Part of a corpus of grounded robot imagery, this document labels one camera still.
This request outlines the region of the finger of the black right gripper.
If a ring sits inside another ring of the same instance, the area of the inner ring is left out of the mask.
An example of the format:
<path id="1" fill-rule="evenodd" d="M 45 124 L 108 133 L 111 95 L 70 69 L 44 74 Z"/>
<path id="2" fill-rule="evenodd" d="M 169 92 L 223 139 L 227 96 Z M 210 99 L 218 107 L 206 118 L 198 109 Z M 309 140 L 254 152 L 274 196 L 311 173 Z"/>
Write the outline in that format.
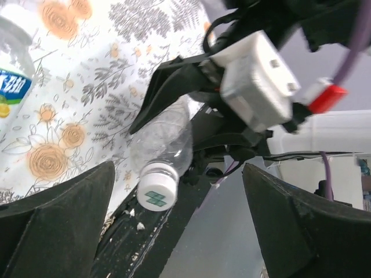
<path id="1" fill-rule="evenodd" d="M 191 120 L 193 150 L 201 151 L 223 145 L 254 147 L 261 141 L 261 134 L 240 120 L 236 115 L 223 117 L 211 108 L 203 107 Z"/>
<path id="2" fill-rule="evenodd" d="M 183 95 L 200 103 L 218 102 L 223 68 L 207 56 L 193 56 L 162 63 L 155 70 L 140 112 L 129 128 L 134 134 Z"/>

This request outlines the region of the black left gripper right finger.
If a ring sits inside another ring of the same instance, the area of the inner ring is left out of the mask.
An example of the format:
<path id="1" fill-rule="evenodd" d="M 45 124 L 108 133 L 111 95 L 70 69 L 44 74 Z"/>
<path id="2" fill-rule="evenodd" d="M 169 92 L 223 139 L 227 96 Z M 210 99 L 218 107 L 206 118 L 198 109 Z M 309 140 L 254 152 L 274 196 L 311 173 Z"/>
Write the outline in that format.
<path id="1" fill-rule="evenodd" d="M 243 184 L 269 277 L 370 277 L 370 212 L 248 163 Z"/>

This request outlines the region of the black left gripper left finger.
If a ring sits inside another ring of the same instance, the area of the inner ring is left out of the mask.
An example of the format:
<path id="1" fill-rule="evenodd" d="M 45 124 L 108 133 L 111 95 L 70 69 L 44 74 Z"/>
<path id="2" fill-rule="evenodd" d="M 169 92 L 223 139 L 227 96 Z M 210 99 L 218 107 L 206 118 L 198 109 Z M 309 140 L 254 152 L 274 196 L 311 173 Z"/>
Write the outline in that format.
<path id="1" fill-rule="evenodd" d="M 113 162 L 1 206 L 1 277 L 89 277 L 115 180 Z"/>

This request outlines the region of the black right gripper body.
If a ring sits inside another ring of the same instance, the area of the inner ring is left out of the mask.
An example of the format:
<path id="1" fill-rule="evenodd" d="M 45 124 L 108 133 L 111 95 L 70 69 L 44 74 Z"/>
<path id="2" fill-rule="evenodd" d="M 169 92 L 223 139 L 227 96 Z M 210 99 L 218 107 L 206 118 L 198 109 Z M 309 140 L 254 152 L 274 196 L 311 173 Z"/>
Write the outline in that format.
<path id="1" fill-rule="evenodd" d="M 269 156 L 267 139 L 271 131 L 256 133 L 223 101 L 220 95 L 220 70 L 216 81 L 212 81 L 198 64 L 185 66 L 185 76 L 190 78 L 190 96 L 205 104 L 193 117 L 194 158 L 185 173 L 185 184 L 196 185 L 200 180 L 216 182 L 233 173 L 237 168 L 223 175 L 207 174 L 206 168 L 213 162 L 222 162 L 224 156 L 231 156 L 238 166 L 255 156 Z"/>

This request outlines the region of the clear bottle white cap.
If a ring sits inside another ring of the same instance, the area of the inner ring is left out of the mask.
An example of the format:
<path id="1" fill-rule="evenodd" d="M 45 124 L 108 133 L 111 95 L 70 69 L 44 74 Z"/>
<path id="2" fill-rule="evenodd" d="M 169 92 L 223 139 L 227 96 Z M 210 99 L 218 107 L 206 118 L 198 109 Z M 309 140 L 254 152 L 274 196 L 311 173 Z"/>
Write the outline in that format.
<path id="1" fill-rule="evenodd" d="M 152 162 L 171 165 L 182 176 L 192 162 L 192 128 L 186 97 L 179 98 L 132 138 L 130 161 L 139 174 Z"/>

